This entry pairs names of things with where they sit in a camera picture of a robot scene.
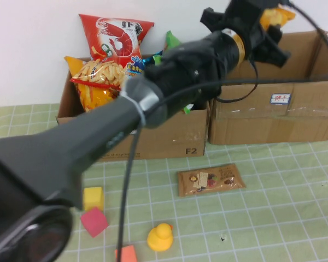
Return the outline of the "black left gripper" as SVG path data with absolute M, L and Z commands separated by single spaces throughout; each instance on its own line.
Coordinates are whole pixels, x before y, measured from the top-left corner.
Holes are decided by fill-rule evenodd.
M 211 31 L 230 34 L 244 59 L 282 67 L 290 54 L 279 48 L 281 28 L 291 20 L 291 12 L 283 8 L 228 8 L 224 13 L 207 8 L 201 22 Z

